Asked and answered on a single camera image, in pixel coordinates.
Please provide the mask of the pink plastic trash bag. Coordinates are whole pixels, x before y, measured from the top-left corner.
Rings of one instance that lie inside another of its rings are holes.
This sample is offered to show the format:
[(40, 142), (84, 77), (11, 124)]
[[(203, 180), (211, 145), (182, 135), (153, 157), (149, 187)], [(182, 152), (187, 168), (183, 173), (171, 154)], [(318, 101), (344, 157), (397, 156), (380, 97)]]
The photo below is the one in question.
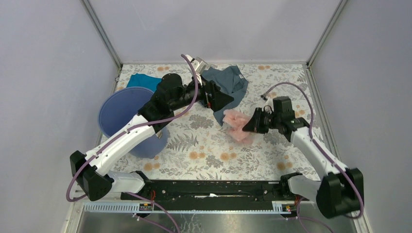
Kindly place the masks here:
[(234, 109), (227, 109), (223, 112), (223, 122), (229, 125), (229, 135), (238, 144), (251, 145), (253, 143), (253, 135), (250, 132), (243, 130), (243, 127), (250, 121), (250, 117), (246, 114)]

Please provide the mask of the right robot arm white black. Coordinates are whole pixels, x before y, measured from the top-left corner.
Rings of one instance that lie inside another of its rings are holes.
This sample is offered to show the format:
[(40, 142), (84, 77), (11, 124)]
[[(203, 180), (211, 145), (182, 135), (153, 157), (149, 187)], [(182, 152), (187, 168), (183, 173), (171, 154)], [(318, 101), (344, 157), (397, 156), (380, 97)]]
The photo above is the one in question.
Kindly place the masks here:
[(279, 195), (291, 200), (296, 195), (316, 203), (326, 218), (347, 215), (364, 209), (363, 174), (357, 168), (349, 168), (317, 141), (310, 124), (296, 118), (292, 101), (277, 97), (272, 104), (255, 109), (243, 131), (265, 134), (278, 130), (297, 147), (317, 172), (320, 181), (311, 180), (295, 172), (281, 177)]

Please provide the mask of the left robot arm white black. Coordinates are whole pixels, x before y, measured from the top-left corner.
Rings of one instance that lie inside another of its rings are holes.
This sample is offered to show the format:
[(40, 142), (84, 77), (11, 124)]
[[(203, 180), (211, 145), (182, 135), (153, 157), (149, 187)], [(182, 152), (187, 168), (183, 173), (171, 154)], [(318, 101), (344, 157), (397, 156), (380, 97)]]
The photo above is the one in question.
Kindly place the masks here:
[(140, 200), (146, 199), (151, 192), (150, 185), (137, 172), (113, 172), (115, 163), (176, 119), (175, 110), (188, 111), (200, 102), (216, 112), (233, 100), (214, 81), (207, 81), (199, 74), (195, 74), (189, 84), (183, 84), (178, 74), (166, 74), (150, 100), (125, 126), (94, 149), (86, 153), (77, 150), (70, 156), (71, 183), (77, 183), (90, 201), (100, 200), (111, 192), (130, 192)]

